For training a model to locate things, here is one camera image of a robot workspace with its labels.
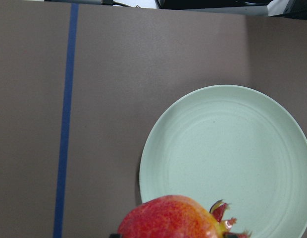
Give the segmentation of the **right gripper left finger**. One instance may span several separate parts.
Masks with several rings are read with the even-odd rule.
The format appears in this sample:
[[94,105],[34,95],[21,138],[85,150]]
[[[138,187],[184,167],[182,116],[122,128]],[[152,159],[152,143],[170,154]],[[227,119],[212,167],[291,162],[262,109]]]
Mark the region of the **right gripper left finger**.
[[109,238],[122,238],[122,234],[110,234]]

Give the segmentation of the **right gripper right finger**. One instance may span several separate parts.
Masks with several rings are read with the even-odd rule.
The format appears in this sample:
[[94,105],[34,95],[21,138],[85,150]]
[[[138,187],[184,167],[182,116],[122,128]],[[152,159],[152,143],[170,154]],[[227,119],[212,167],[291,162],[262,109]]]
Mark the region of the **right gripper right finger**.
[[225,233],[223,235],[224,238],[239,238],[240,235],[239,234],[236,234],[236,233]]

